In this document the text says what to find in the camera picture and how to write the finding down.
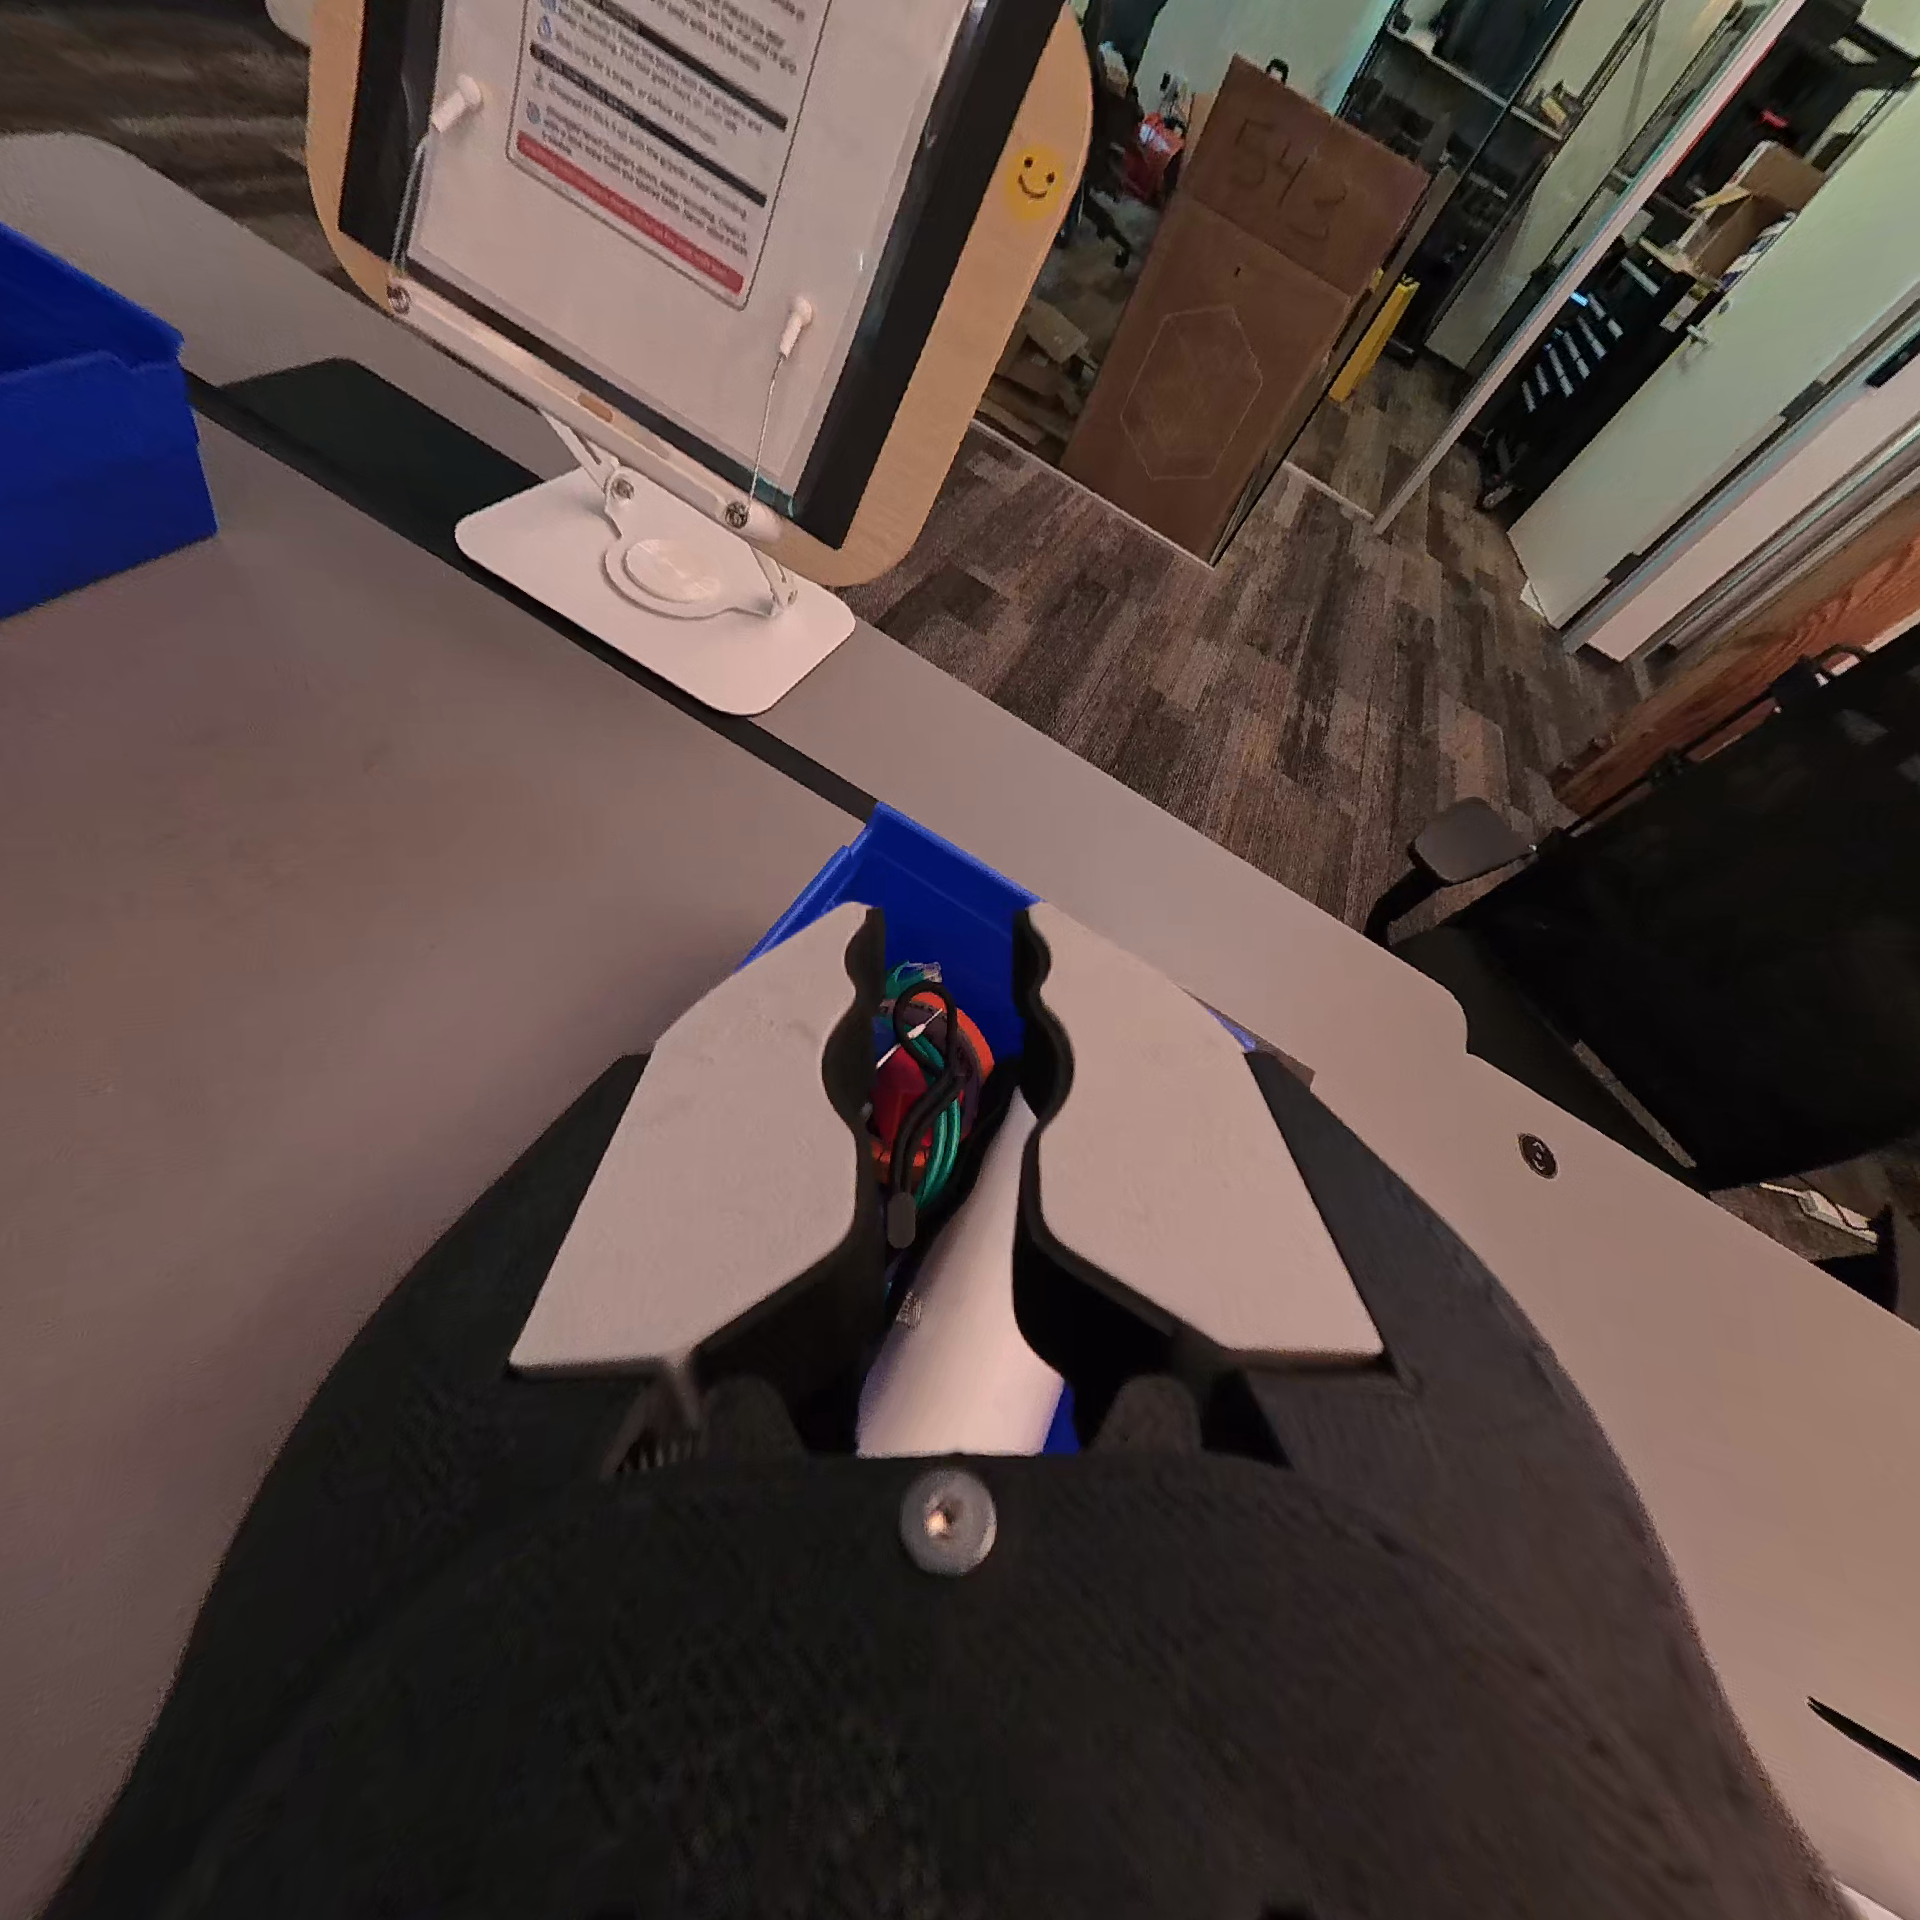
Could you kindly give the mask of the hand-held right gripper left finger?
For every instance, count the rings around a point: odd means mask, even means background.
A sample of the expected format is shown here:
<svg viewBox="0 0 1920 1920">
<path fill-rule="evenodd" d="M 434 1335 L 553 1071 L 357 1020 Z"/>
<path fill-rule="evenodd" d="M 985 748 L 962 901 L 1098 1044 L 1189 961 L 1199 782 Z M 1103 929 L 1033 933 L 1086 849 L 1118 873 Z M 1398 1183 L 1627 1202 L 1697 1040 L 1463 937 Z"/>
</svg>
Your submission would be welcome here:
<svg viewBox="0 0 1920 1920">
<path fill-rule="evenodd" d="M 690 1006 L 647 1057 L 510 1352 L 520 1379 L 636 1379 L 695 1417 L 769 1382 L 853 1449 L 885 1323 L 885 1205 L 862 1118 L 885 915 L 828 909 Z"/>
</svg>

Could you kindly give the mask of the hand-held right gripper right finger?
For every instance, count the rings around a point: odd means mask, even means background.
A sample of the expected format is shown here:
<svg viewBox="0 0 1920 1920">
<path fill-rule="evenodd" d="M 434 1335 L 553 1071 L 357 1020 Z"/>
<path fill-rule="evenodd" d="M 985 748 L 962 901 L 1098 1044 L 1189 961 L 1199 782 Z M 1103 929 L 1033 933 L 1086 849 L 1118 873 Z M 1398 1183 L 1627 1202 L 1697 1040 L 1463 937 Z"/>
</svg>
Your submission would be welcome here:
<svg viewBox="0 0 1920 1920">
<path fill-rule="evenodd" d="M 1014 1309 L 1089 1442 L 1123 1391 L 1173 1379 L 1352 1375 L 1385 1342 L 1271 1091 L 1307 1087 L 1209 1002 L 1051 901 L 1014 926 L 1023 1019 Z"/>
</svg>

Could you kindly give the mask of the blue plastic bin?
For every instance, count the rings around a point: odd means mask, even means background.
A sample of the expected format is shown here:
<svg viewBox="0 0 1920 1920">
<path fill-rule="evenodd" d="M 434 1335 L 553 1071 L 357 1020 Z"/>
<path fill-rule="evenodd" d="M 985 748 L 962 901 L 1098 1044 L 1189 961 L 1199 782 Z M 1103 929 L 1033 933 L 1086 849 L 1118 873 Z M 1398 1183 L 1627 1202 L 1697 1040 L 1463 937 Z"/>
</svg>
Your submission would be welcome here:
<svg viewBox="0 0 1920 1920">
<path fill-rule="evenodd" d="M 771 929 L 761 952 L 784 945 L 793 933 L 822 919 L 828 909 L 862 901 L 885 915 L 885 966 L 940 966 L 940 986 L 969 1013 L 997 1057 L 980 1096 L 980 1115 L 945 1192 L 917 1210 L 917 1233 L 908 1248 L 889 1247 L 885 1229 L 885 1282 L 910 1287 L 933 1239 L 972 1191 L 989 1142 L 994 1140 L 1014 1091 L 1021 1091 L 1023 1019 L 1014 996 L 1014 926 L 1031 895 L 980 866 L 965 850 L 928 834 L 910 817 L 878 809 L 869 825 L 836 853 L 799 896 L 793 909 Z M 1051 1442 L 1074 1414 L 1065 1385 Z M 1173 1379 L 1130 1382 L 1107 1414 L 1103 1451 L 1114 1453 L 1200 1453 L 1204 1411 Z M 923 1453 L 928 1475 L 989 1471 L 989 1462 L 1036 1453 Z"/>
<path fill-rule="evenodd" d="M 175 326 L 4 227 L 4 616 L 219 531 Z"/>
</svg>

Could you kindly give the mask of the orange round object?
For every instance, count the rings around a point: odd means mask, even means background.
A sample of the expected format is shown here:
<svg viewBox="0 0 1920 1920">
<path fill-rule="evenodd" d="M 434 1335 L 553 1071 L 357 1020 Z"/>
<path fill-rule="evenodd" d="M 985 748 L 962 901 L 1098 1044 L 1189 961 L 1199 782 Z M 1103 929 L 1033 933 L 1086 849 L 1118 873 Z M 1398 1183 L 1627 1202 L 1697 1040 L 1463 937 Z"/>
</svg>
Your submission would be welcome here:
<svg viewBox="0 0 1920 1920">
<path fill-rule="evenodd" d="M 997 1057 L 989 1038 L 969 1013 L 959 1013 L 959 1040 L 948 1049 L 948 1019 L 940 996 L 933 987 L 917 987 L 908 992 L 908 1038 L 895 1030 L 895 1015 L 889 1007 L 878 1020 L 878 1071 L 869 1095 L 869 1138 L 874 1142 L 878 1176 L 889 1180 L 895 1161 L 895 1140 L 908 1113 L 923 1096 L 928 1082 L 940 1071 L 943 1057 L 950 1052 L 959 1061 L 959 1091 L 948 1102 L 940 1118 L 936 1118 L 917 1138 L 910 1158 L 910 1172 L 915 1178 L 915 1196 L 931 1205 L 945 1192 L 962 1148 L 972 1135 L 972 1125 L 980 1113 L 980 1096 L 985 1082 L 997 1070 Z"/>
</svg>

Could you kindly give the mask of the white tube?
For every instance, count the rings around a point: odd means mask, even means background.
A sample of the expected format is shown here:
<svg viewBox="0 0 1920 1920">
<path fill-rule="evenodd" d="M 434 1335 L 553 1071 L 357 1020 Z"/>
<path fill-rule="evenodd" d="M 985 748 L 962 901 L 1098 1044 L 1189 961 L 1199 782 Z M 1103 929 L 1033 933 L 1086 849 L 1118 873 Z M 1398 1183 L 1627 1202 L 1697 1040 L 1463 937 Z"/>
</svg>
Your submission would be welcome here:
<svg viewBox="0 0 1920 1920">
<path fill-rule="evenodd" d="M 1014 1311 L 1021 1156 L 1033 1126 L 1014 1091 L 972 1191 L 933 1239 L 869 1370 L 857 1453 L 1046 1451 L 1065 1380 Z"/>
</svg>

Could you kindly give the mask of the white tablet stand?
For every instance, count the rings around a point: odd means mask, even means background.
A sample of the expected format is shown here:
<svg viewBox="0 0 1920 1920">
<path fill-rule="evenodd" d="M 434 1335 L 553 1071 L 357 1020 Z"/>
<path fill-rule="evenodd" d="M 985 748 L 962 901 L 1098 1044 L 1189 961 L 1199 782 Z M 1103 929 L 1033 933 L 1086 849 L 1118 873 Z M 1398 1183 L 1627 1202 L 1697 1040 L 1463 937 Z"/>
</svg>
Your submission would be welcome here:
<svg viewBox="0 0 1920 1920">
<path fill-rule="evenodd" d="M 781 516 L 536 353 L 429 291 L 394 313 L 527 402 L 571 468 L 456 521 L 456 546 L 625 662 L 728 717 L 757 717 L 840 650 L 852 610 L 776 557 Z"/>
</svg>

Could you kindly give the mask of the cardboard box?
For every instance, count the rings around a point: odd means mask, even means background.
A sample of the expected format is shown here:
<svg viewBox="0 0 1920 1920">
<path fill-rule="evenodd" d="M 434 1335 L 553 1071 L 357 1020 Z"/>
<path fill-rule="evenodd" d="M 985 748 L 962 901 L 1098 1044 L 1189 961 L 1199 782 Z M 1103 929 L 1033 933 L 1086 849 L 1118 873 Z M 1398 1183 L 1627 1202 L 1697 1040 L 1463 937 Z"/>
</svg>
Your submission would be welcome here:
<svg viewBox="0 0 1920 1920">
<path fill-rule="evenodd" d="M 1213 559 L 1427 188 L 1237 55 L 1065 449 L 1069 478 Z"/>
</svg>

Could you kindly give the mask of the plastic-sleeved instruction sheet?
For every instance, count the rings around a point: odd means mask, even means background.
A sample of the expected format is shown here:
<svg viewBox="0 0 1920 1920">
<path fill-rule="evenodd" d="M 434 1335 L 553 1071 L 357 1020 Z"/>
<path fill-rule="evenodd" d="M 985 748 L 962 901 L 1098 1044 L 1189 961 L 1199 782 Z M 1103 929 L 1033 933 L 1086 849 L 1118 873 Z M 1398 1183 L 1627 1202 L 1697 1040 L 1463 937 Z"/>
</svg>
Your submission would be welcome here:
<svg viewBox="0 0 1920 1920">
<path fill-rule="evenodd" d="M 441 6 L 409 265 L 822 536 L 965 248 L 994 6 Z"/>
</svg>

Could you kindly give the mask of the white door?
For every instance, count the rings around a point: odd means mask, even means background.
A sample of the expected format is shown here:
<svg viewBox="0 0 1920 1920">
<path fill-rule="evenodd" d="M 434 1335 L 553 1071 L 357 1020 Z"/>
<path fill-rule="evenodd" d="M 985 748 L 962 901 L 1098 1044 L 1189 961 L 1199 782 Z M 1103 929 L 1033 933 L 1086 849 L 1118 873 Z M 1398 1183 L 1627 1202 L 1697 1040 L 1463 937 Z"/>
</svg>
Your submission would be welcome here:
<svg viewBox="0 0 1920 1920">
<path fill-rule="evenodd" d="M 1517 520 L 1574 657 L 1689 640 L 1816 502 L 1915 426 L 1915 85 Z"/>
</svg>

